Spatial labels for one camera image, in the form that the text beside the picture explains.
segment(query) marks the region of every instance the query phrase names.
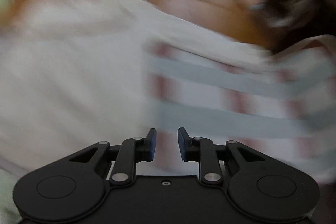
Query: metal rivet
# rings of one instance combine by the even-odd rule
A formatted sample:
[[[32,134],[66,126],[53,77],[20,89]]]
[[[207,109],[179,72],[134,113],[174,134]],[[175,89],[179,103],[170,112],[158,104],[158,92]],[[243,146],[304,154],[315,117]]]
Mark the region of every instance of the metal rivet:
[[[168,180],[164,180],[164,181],[162,182],[162,185],[163,185],[163,186],[169,186],[170,184],[171,184],[171,182],[168,181]]]
[[[114,181],[125,181],[128,179],[128,175],[125,173],[116,173],[112,176]]]
[[[221,179],[221,176],[217,173],[208,173],[204,176],[207,181],[215,182]]]

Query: white surface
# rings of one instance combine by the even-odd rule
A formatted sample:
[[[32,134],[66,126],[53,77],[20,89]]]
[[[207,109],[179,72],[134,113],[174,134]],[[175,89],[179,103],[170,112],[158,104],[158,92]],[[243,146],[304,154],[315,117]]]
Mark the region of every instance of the white surface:
[[[45,0],[1,38],[0,152],[35,169],[92,143],[144,136],[151,41],[259,68],[266,51],[142,0]]]

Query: triangular cutout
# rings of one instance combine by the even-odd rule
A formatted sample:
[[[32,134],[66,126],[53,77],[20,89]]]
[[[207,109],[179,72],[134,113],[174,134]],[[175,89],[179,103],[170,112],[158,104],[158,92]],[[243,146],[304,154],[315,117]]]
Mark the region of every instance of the triangular cutout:
[[[80,155],[71,158],[69,161],[84,162],[84,163],[89,162],[90,159],[93,157],[93,155],[97,152],[97,150],[98,150],[97,147],[92,148],[90,150],[83,152]]]
[[[239,153],[243,156],[244,160],[247,162],[254,162],[254,161],[264,161],[265,159],[250,152],[244,148],[238,148]]]

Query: plaid cloth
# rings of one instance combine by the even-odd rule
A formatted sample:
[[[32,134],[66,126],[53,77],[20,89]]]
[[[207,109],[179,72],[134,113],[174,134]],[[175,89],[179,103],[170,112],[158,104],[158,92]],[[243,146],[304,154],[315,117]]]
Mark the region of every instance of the plaid cloth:
[[[150,49],[150,60],[160,169],[190,172],[175,144],[185,127],[214,143],[237,140],[318,182],[334,179],[336,67],[326,47],[308,45],[258,72],[164,42]]]

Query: black robotic gripper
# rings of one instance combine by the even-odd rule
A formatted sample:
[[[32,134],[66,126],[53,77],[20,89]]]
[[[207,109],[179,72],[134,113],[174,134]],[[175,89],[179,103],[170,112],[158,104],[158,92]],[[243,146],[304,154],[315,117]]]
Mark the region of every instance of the black robotic gripper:
[[[152,128],[146,138],[102,141],[30,172],[13,191],[21,223],[312,223],[320,190],[305,173],[239,142],[216,145],[180,128],[182,160],[198,162],[199,176],[137,176],[136,163],[151,162],[155,144]]]

